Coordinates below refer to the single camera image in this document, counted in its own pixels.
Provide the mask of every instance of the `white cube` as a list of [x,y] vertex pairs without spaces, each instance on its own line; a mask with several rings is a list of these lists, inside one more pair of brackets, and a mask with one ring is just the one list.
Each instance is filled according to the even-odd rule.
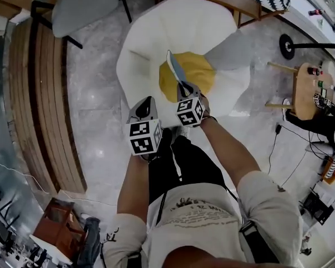
[[183,126],[199,125],[202,120],[202,114],[205,107],[201,104],[198,97],[186,99],[178,103],[176,116]]
[[125,126],[133,155],[157,152],[162,135],[159,119],[128,123]]

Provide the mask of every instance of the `black pole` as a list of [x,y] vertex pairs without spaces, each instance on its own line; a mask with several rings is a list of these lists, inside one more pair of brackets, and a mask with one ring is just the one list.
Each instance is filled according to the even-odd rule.
[[289,49],[335,49],[335,44],[290,44]]

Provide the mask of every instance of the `hand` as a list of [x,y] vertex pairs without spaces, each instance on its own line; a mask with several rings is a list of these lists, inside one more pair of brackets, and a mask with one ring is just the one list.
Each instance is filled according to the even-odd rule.
[[203,106],[205,106],[205,111],[203,112],[203,117],[206,117],[206,116],[209,116],[210,115],[210,104],[208,102],[208,99],[206,96],[204,96],[202,93],[201,93],[201,101],[202,101],[202,104]]

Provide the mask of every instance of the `bracelet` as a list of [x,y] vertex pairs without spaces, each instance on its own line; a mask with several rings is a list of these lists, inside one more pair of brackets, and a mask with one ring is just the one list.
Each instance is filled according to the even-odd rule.
[[215,121],[218,123],[217,119],[214,118],[214,117],[211,116],[211,115],[207,115],[207,116],[203,117],[202,120],[201,120],[201,122],[204,121],[205,119],[209,119],[209,118],[212,118],[213,120],[215,120]]

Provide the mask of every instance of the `tile floor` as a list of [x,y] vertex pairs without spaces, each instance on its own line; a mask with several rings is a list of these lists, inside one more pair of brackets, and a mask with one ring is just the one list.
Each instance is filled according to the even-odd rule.
[[[133,17],[154,5],[154,0],[127,0]],[[70,194],[102,203],[76,200],[78,212],[84,211],[102,220],[104,232],[110,216],[116,212],[116,203],[130,155],[122,133],[128,108],[116,76],[116,61],[128,29],[128,20],[122,5],[111,15],[75,33],[84,45],[82,50],[68,48],[68,92],[71,121],[76,146],[88,190],[85,195]],[[219,118],[219,122],[238,138],[253,154],[263,171],[269,170],[269,155],[275,138],[275,127],[282,123],[281,110],[264,107],[269,100],[282,101],[291,97],[292,77],[267,66],[268,61],[288,66],[303,62],[318,64],[327,59],[321,50],[297,50],[292,61],[279,53],[278,40],[287,33],[295,42],[309,42],[297,30],[283,22],[269,18],[253,23],[242,31],[254,37],[254,59],[251,64],[251,84],[238,100],[233,115]],[[308,133],[291,124],[287,128],[308,138]],[[218,163],[201,129],[191,131],[191,140]],[[295,170],[284,187],[296,198],[302,198],[317,179],[321,161],[305,153],[307,142],[282,129],[271,157],[270,175],[282,185]],[[226,175],[226,184],[233,188]]]

